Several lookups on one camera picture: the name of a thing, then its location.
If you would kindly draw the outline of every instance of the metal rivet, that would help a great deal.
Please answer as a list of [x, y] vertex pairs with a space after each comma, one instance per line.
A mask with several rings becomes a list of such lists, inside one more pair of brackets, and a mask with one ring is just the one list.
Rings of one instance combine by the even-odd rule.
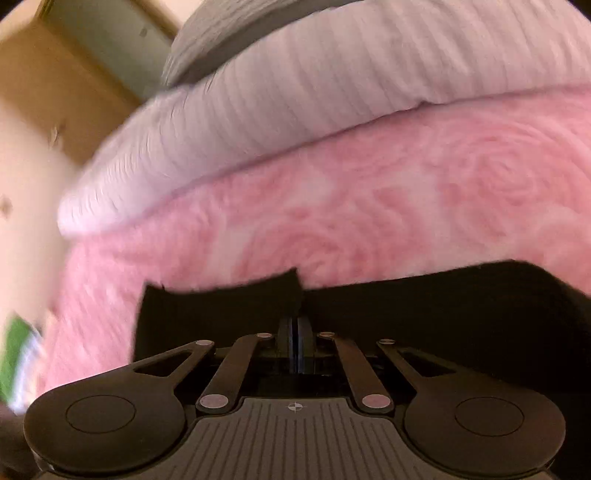
[[228, 404], [228, 397], [220, 395], [218, 393], [212, 393], [211, 395], [205, 395], [199, 403], [205, 408], [222, 408]]
[[371, 395], [364, 396], [361, 403], [367, 408], [386, 408], [390, 405], [391, 400], [386, 395], [372, 393]]

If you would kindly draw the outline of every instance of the black cloth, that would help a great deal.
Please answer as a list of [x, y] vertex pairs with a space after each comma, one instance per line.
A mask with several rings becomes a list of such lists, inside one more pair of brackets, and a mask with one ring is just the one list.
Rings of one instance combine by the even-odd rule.
[[304, 292], [294, 271], [206, 293], [148, 287], [135, 357], [201, 338], [230, 346], [298, 314], [315, 332], [350, 337], [367, 353], [393, 338], [544, 393], [567, 420], [553, 471], [563, 480], [591, 478], [591, 301], [533, 265], [499, 262]]

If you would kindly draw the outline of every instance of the gray panel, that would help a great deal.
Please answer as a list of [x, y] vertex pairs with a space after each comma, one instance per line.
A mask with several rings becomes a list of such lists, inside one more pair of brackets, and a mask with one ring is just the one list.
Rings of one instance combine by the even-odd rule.
[[[175, 454], [133, 480], [456, 480], [415, 455], [386, 419], [344, 398], [247, 398], [197, 423]], [[54, 480], [45, 473], [40, 480]], [[552, 480], [538, 473], [531, 480]]]

